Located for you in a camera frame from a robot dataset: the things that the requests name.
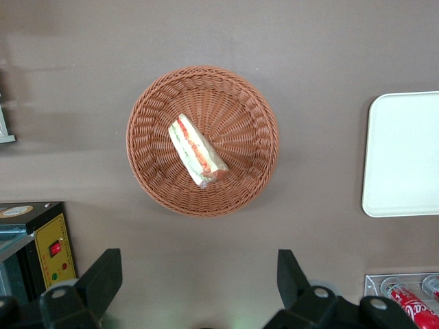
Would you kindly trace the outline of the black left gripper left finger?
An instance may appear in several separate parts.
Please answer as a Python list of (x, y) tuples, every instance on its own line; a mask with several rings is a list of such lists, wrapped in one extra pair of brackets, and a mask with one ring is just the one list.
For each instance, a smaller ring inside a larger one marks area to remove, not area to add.
[(45, 328), (99, 328), (123, 282), (121, 250), (107, 249), (74, 284), (50, 288), (39, 301)]

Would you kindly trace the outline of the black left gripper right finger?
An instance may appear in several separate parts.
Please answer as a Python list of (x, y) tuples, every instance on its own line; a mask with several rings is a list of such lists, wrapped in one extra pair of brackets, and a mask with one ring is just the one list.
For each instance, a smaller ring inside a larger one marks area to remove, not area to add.
[(336, 319), (338, 297), (321, 285), (311, 285), (295, 255), (280, 249), (276, 281), (284, 308), (266, 328), (343, 328)]

